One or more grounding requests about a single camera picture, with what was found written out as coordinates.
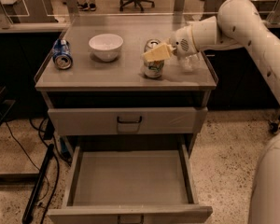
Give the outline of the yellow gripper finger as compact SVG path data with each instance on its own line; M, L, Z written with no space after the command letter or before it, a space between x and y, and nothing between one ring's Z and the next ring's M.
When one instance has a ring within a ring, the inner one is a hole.
M142 58L148 63L167 60L172 56L174 50L175 48L172 45L162 42L153 49L144 52Z

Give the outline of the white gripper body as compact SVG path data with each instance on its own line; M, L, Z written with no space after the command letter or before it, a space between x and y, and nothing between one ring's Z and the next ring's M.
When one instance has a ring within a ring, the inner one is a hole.
M170 36L170 44L175 49L174 54L178 59L185 59L198 53L191 25L174 31Z

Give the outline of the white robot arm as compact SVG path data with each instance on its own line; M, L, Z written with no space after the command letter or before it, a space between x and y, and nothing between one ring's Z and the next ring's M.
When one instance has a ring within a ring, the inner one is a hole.
M226 0L216 16L194 21L142 54L146 62L172 55L185 64L207 49L246 49L280 105L280 39L268 30L249 0ZM280 224L280 133L259 156L250 196L248 224Z

